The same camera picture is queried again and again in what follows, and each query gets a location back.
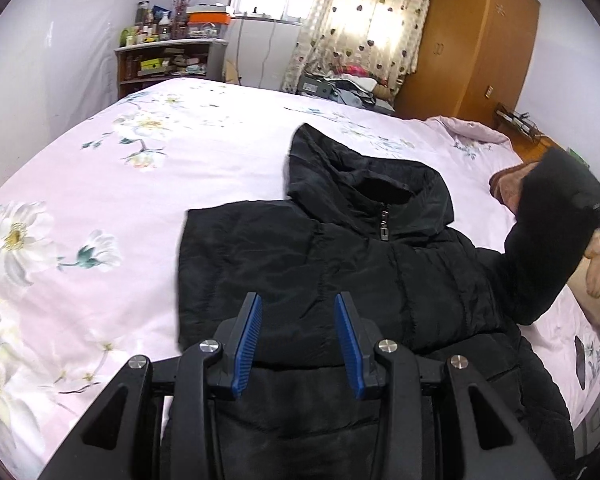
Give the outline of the wooden bookshelf with items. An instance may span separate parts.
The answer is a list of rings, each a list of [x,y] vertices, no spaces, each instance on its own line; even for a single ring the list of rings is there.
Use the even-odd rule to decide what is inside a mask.
[[[117,48],[118,99],[174,78],[222,81],[227,46],[224,39],[194,38]]]

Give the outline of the orange lidded storage box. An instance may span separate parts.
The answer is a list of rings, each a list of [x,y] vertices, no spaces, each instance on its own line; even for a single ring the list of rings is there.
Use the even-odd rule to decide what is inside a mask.
[[[188,6],[187,37],[223,39],[232,20],[233,9],[226,4]]]

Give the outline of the pile of clothes by curtain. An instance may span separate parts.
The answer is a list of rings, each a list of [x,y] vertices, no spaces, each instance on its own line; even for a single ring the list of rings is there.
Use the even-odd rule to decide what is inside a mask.
[[[296,93],[388,116],[396,112],[391,90],[373,77],[304,72],[298,80]]]

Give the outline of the black puffer jacket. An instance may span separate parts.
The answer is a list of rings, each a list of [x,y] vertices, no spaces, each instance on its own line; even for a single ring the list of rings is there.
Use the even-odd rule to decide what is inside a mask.
[[[565,400],[521,335],[555,301],[600,229],[600,182],[550,150],[522,182],[501,252],[453,228],[436,170],[366,157],[310,125],[292,138],[286,200],[189,211],[178,255],[178,342],[234,316],[263,321],[245,394],[216,404],[230,479],[365,479],[377,402],[355,400],[334,325],[348,292],[382,336],[429,359],[461,354],[517,417],[553,474],[574,473]]]

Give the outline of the heart patterned curtain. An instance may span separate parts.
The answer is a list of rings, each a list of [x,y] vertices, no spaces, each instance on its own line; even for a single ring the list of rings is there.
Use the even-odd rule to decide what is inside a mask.
[[[416,72],[430,0],[315,0],[303,20],[282,89],[303,74],[358,67],[397,94]]]

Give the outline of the orange wooden wardrobe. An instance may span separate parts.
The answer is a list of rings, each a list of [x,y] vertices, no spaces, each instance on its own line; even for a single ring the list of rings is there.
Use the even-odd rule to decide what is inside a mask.
[[[396,97],[396,116],[494,128],[496,108],[518,102],[539,14],[538,0],[430,0],[416,72]]]

